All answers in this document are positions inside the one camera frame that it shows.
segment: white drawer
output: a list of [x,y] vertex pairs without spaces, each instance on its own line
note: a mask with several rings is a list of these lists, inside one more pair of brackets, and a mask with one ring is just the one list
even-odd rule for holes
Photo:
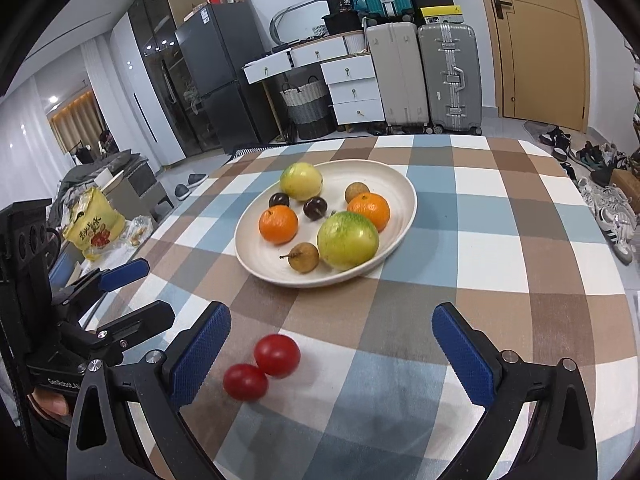
[[322,63],[322,74],[327,84],[353,81],[375,77],[371,56],[354,56],[336,59],[329,63]]
[[288,50],[283,50],[282,52],[277,52],[276,54],[271,54],[270,56],[248,63],[244,67],[244,73],[249,83],[255,83],[256,81],[267,79],[272,75],[281,74],[292,68]]
[[333,83],[329,85],[329,92],[334,104],[380,99],[378,80],[375,77]]
[[318,61],[333,59],[347,55],[347,47],[342,36],[327,38],[311,44],[304,44],[291,49],[293,66],[305,66]]
[[334,111],[338,124],[385,120],[385,113],[382,111],[382,101],[380,99],[337,104],[334,105]]

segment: suitcase handle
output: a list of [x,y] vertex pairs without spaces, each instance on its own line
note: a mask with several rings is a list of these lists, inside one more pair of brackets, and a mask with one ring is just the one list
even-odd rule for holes
[[465,71],[462,70],[461,68],[458,68],[457,66],[453,67],[453,70],[455,70],[456,72],[458,72],[458,74],[460,74],[460,86],[454,87],[454,90],[456,92],[460,92],[461,90],[464,90],[465,86],[466,86],[466,83],[465,83]]

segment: door frame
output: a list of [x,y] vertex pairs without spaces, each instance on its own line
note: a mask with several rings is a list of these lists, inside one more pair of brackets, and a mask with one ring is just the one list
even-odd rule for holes
[[[484,12],[489,25],[489,37],[491,40],[491,52],[494,60],[494,80],[495,80],[495,105],[498,108],[498,117],[503,117],[504,90],[502,88],[502,58],[500,56],[500,40],[498,36],[497,16],[495,15],[494,1],[482,0]],[[584,47],[584,117],[582,118],[582,133],[586,133],[589,123],[589,106],[591,97],[591,61],[589,56],[589,38],[587,35],[586,20],[582,0],[578,3],[578,13],[580,15],[580,28],[582,29],[582,45]]]

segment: red tomato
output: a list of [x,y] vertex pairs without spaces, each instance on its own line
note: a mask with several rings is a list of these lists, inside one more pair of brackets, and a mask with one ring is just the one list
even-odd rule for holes
[[260,368],[239,364],[229,367],[225,372],[222,386],[235,400],[253,402],[264,396],[269,388],[269,381]]
[[282,379],[290,376],[300,364],[300,348],[292,338],[271,334],[258,341],[254,348],[258,368],[267,375]]

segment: white sheer curtain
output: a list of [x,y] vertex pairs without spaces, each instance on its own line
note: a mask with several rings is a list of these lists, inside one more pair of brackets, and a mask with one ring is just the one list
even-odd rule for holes
[[31,77],[0,104],[0,209],[21,200],[54,198],[72,167]]
[[158,171],[160,164],[131,110],[104,36],[85,41],[80,48],[102,116],[118,147],[141,153],[149,159],[151,170]]

